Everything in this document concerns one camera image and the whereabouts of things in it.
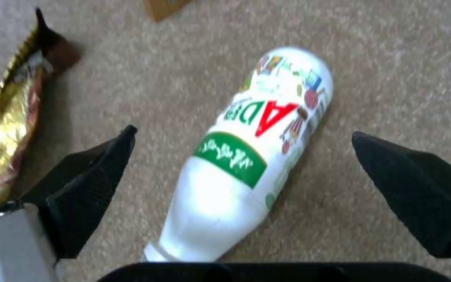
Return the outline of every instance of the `carpet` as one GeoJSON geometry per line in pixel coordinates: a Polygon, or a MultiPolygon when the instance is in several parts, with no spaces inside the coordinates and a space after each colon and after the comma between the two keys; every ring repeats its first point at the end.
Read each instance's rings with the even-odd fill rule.
{"type": "Polygon", "coordinates": [[[333,104],[268,219],[222,261],[405,261],[449,272],[389,210],[351,134],[451,163],[451,2],[195,0],[155,24],[142,0],[0,0],[0,77],[36,5],[82,59],[45,88],[16,189],[129,123],[139,129],[101,225],[77,260],[63,261],[67,281],[140,259],[186,158],[259,57],[285,45],[327,62],[333,104]]]}

